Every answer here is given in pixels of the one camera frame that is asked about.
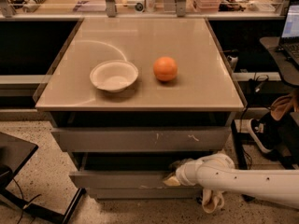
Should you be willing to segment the white wrapped gripper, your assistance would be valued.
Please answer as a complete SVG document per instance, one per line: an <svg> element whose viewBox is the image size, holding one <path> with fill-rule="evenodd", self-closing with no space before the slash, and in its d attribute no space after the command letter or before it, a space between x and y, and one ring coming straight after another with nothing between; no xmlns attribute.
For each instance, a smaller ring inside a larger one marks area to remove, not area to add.
<svg viewBox="0 0 299 224"><path fill-rule="evenodd" d="M169 165L169 168L171 170L176 170L176 175L167 176L163 182L169 187L179 187L180 184L183 186L195 186L198 184L196 173L202 164L203 161L200 159L174 161Z"/></svg>

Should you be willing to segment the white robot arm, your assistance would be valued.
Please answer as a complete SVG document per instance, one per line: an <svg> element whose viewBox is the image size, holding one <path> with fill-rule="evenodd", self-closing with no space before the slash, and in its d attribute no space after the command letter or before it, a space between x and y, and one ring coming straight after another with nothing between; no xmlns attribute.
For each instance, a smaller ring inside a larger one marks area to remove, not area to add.
<svg viewBox="0 0 299 224"><path fill-rule="evenodd" d="M223 192L299 208L299 170L238 170L223 153L174 163L175 171L164 179L170 187L203 188L202 207L213 213L224 206Z"/></svg>

